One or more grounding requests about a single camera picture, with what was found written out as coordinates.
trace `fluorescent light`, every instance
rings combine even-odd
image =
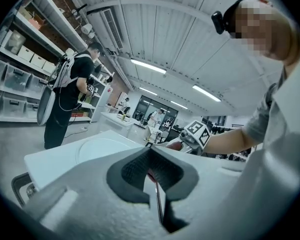
[[[153,95],[155,95],[155,96],[158,95],[158,94],[156,94],[156,93],[154,93],[154,92],[152,92],[152,91],[149,91],[149,90],[147,90],[147,89],[144,89],[144,88],[142,88],[142,87],[140,87],[139,89],[144,90],[144,91],[146,91],[146,92],[148,92],[148,93],[151,93],[151,94],[153,94]]]
[[[145,101],[145,100],[144,100],[143,102],[145,102],[145,103],[148,103],[148,104],[150,103],[149,101]],[[153,104],[152,104],[152,103],[150,103],[150,105],[153,105]]]
[[[216,102],[220,102],[221,100],[215,96],[213,96],[212,94],[210,94],[209,92],[207,92],[206,90],[200,88],[197,85],[192,86],[193,89],[199,91],[200,93],[203,93],[204,95],[207,95],[209,98],[213,99]]]
[[[157,67],[157,66],[152,66],[148,63],[144,63],[142,61],[139,61],[139,60],[136,60],[136,59],[133,59],[131,58],[130,61],[134,64],[137,64],[137,65],[140,65],[140,66],[143,66],[143,67],[146,67],[148,69],[151,69],[151,70],[154,70],[154,71],[157,71],[157,72],[160,72],[162,74],[165,74],[167,71],[165,69],[162,69],[160,67]]]
[[[170,101],[171,103],[173,103],[173,104],[176,104],[176,105],[178,105],[178,106],[180,106],[181,108],[184,108],[184,109],[188,109],[187,107],[185,107],[185,106],[182,106],[182,105],[180,105],[179,103],[176,103],[176,102],[174,102],[174,101]]]

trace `ceiling beam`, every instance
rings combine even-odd
[[[172,10],[177,10],[179,12],[183,12],[185,14],[191,15],[191,16],[203,21],[205,24],[208,24],[210,27],[214,28],[214,24],[211,20],[211,15],[208,15],[207,13],[199,11],[198,9],[195,9],[193,7],[183,5],[182,3],[169,1],[169,0],[120,0],[120,1],[109,0],[109,1],[100,2],[100,3],[94,4],[94,5],[88,6],[86,8],[86,13],[92,14],[104,7],[133,5],[133,4],[160,6],[160,7],[165,7],[165,8],[169,8]]]

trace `white box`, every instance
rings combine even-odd
[[[22,45],[18,56],[29,62],[35,53]]]
[[[55,64],[52,64],[51,62],[46,60],[42,69],[51,74],[55,70],[55,68],[56,68]]]
[[[33,65],[38,66],[39,68],[42,69],[42,67],[44,66],[46,60],[44,58],[41,58],[40,56],[34,54],[30,63],[32,63]]]

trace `cable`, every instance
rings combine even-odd
[[[85,133],[85,132],[87,132],[88,131],[88,127],[86,128],[86,130],[84,130],[84,131],[80,131],[80,132],[75,132],[75,133],[71,133],[71,134],[69,134],[68,136],[66,136],[66,137],[64,137],[64,139],[65,138],[68,138],[69,136],[71,136],[71,135],[75,135],[75,134],[82,134],[82,133]]]

